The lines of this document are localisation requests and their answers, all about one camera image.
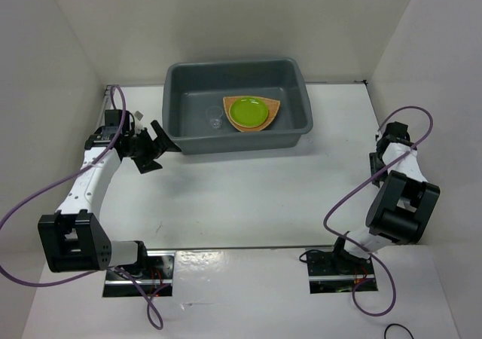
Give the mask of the clear plastic cups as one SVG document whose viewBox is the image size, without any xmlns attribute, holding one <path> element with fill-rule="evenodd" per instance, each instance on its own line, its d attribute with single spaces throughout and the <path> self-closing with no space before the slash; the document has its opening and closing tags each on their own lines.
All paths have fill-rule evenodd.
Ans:
<svg viewBox="0 0 482 339">
<path fill-rule="evenodd" d="M 219 130 L 223 124 L 224 110 L 219 106 L 211 106 L 206 110 L 206 119 L 211 128 Z"/>
</svg>

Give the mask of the woven bamboo fan-shaped basket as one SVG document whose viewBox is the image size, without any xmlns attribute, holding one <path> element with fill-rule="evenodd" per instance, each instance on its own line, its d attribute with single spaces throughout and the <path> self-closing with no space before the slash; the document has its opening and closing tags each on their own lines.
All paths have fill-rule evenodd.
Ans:
<svg viewBox="0 0 482 339">
<path fill-rule="evenodd" d="M 229 116 L 229 108 L 237 98 L 241 98 L 241 97 L 244 97 L 244 96 L 225 96 L 223 98 L 224 113 L 226 114 L 227 119 L 229 120 L 231 125 L 234 128 L 236 128 L 238 131 L 259 132 L 267 129 L 275 121 L 276 116 L 278 115 L 279 108 L 281 106 L 281 102 L 276 99 L 270 99 L 262 96 L 253 96 L 261 99 L 267 105 L 267 107 L 269 108 L 268 118 L 266 119 L 265 122 L 262 123 L 262 125 L 258 127 L 253 127 L 253 128 L 241 127 L 240 125 L 235 124 L 234 121 Z"/>
</svg>

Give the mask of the green plastic plate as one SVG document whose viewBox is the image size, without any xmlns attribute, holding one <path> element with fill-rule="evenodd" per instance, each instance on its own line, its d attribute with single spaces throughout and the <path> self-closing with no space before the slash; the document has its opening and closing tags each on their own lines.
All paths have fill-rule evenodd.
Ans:
<svg viewBox="0 0 482 339">
<path fill-rule="evenodd" d="M 229 116 L 241 127 L 253 128 L 262 125 L 269 114 L 269 108 L 259 98 L 244 96 L 237 98 L 229 108 Z"/>
</svg>

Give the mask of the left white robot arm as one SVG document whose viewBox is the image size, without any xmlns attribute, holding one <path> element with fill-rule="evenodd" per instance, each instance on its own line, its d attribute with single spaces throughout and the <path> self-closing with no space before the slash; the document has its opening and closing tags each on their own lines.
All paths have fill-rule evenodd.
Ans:
<svg viewBox="0 0 482 339">
<path fill-rule="evenodd" d="M 151 122 L 151 138 L 128 111 L 108 109 L 104 124 L 84 145 L 81 174 L 55 213 L 43 215 L 38 232 L 48 267 L 56 273 L 107 270 L 123 267 L 132 278 L 142 278 L 150 260 L 141 240 L 112 241 L 99 222 L 100 210 L 124 158 L 131 159 L 141 174 L 161 169 L 157 159 L 178 147 L 157 121 Z"/>
</svg>

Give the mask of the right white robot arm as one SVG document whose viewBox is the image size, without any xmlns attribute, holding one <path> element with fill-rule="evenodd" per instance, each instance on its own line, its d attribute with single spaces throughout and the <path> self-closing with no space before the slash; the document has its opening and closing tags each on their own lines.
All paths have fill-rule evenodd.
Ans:
<svg viewBox="0 0 482 339">
<path fill-rule="evenodd" d="M 421 173 L 417 151 L 410 146 L 408 125 L 386 125 L 376 151 L 369 154 L 371 173 L 377 173 L 404 153 L 408 156 L 374 180 L 379 191 L 368 210 L 365 226 L 347 234 L 364 248 L 342 238 L 336 240 L 330 255 L 330 265 L 336 272 L 349 272 L 355 264 L 368 260 L 371 252 L 385 246 L 415 244 L 422 237 L 441 190 Z"/>
</svg>

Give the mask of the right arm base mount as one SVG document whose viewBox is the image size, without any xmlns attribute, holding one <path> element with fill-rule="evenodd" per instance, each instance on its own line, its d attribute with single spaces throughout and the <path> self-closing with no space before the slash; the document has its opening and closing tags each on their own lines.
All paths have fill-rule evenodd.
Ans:
<svg viewBox="0 0 482 339">
<path fill-rule="evenodd" d="M 307 249 L 298 260 L 306 266 L 310 294 L 378 290 L 370 259 L 352 261 L 327 249 Z"/>
</svg>

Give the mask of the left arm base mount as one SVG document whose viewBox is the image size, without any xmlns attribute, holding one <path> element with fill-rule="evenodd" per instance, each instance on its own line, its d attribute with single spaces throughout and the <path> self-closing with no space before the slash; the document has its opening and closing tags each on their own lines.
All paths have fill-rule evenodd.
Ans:
<svg viewBox="0 0 482 339">
<path fill-rule="evenodd" d="M 147 267 L 125 267 L 124 270 L 137 282 L 149 297 L 171 297 L 175 268 L 175 251 L 148 250 Z M 140 297 L 141 292 L 124 273 L 108 271 L 102 291 L 104 298 Z"/>
</svg>

